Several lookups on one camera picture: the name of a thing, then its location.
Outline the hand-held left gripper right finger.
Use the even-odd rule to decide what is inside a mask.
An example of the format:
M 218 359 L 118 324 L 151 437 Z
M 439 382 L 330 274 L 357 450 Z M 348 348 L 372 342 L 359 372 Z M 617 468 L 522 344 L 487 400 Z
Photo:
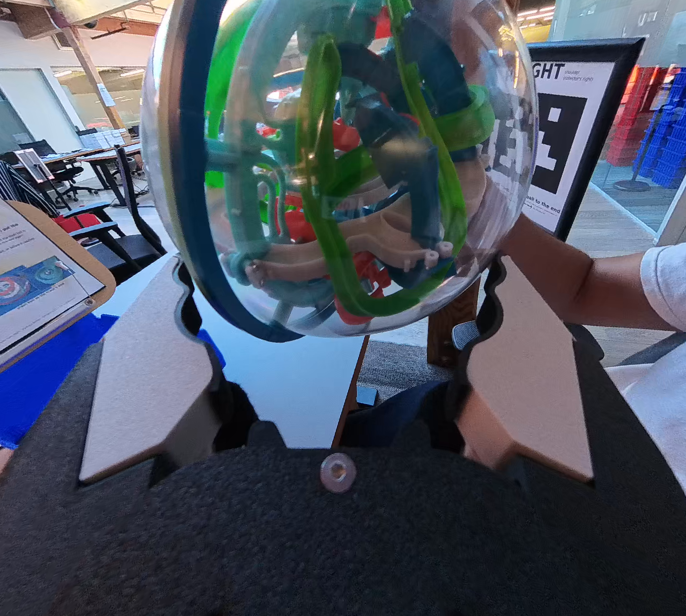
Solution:
M 494 329 L 468 351 L 455 423 L 467 458 L 504 470 L 524 456 L 579 482 L 593 467 L 573 338 L 510 256 L 487 292 Z

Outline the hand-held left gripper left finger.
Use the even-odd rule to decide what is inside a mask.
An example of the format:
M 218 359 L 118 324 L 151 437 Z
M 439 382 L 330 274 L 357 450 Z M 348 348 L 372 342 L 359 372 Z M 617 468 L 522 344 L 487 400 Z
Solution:
M 204 460 L 222 425 L 212 401 L 224 374 L 183 313 L 197 314 L 178 255 L 102 341 L 80 482 L 96 483 L 162 457 L 173 469 Z

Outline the clear plastic maze ball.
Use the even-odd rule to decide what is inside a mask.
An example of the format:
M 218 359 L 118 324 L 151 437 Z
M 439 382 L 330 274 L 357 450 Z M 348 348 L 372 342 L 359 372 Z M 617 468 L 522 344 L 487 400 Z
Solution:
M 472 285 L 525 203 L 538 105 L 505 0 L 174 0 L 140 123 L 196 289 L 285 343 Z

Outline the person's right forearm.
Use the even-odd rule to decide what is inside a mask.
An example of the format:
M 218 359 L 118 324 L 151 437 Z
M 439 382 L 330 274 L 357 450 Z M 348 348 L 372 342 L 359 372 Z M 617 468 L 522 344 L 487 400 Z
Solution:
M 561 320 L 572 324 L 675 330 L 651 306 L 640 277 L 642 253 L 593 259 L 521 215 L 501 252 Z

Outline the large blue plastic bin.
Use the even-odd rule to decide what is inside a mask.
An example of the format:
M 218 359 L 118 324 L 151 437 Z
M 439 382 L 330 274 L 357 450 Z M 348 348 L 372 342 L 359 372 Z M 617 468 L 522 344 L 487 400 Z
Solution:
M 1 373 L 1 447 L 18 447 L 82 355 L 118 320 L 88 315 Z

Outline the black office chair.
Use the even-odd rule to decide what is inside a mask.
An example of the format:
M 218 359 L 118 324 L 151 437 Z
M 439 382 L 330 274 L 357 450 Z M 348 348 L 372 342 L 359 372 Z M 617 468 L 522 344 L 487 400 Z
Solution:
M 119 225 L 106 213 L 107 204 L 104 202 L 76 209 L 67 215 L 67 218 L 95 215 L 99 219 L 97 225 L 81 227 L 69 235 L 77 241 L 95 239 L 96 243 L 87 245 L 86 251 L 105 266 L 114 276 L 116 284 L 120 285 L 159 260 L 167 251 L 158 234 L 140 215 L 130 162 L 124 147 L 116 149 L 116 163 L 122 181 L 125 207 L 133 219 L 136 234 L 124 234 Z

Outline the clipboard with instruction sheet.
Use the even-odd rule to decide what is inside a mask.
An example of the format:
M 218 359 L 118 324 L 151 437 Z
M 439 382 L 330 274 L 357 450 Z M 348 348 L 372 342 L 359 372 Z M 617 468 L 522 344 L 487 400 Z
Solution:
M 39 209 L 1 201 L 1 371 L 98 309 L 111 272 Z

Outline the office desk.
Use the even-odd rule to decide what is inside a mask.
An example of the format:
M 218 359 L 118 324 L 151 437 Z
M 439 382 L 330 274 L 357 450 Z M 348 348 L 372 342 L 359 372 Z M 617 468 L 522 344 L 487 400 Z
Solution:
M 45 164 L 55 162 L 65 162 L 67 164 L 85 163 L 90 164 L 93 173 L 95 174 L 100 186 L 105 191 L 111 191 L 115 197 L 116 208 L 126 208 L 124 195 L 120 189 L 124 185 L 123 179 L 120 178 L 116 182 L 114 174 L 109 170 L 108 165 L 116 163 L 119 157 L 118 150 L 124 150 L 125 158 L 130 166 L 132 174 L 142 174 L 143 162 L 141 156 L 141 143 L 135 142 L 132 144 L 118 145 L 117 147 L 99 148 L 83 150 L 71 153 L 61 153 L 41 157 Z

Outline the stack of blue crates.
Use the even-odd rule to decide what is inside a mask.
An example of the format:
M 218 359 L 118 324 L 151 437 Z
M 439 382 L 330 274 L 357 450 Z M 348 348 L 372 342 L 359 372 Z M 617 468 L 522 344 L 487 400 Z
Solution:
M 635 176 L 677 189 L 685 178 L 685 68 L 672 80 L 665 102 L 654 113 L 633 164 Z

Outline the stack of red crates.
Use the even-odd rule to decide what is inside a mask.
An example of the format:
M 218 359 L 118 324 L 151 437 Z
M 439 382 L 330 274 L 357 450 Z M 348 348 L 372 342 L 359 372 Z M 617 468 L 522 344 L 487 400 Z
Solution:
M 628 167 L 634 162 L 652 117 L 679 71 L 674 65 L 633 68 L 605 147 L 605 160 L 611 167 Z

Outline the black framed marker sign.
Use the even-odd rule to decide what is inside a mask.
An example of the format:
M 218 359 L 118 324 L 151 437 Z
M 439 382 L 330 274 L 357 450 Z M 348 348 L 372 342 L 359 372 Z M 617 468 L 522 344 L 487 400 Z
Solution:
M 645 39 L 528 45 L 538 135 L 523 213 L 566 241 L 620 108 Z

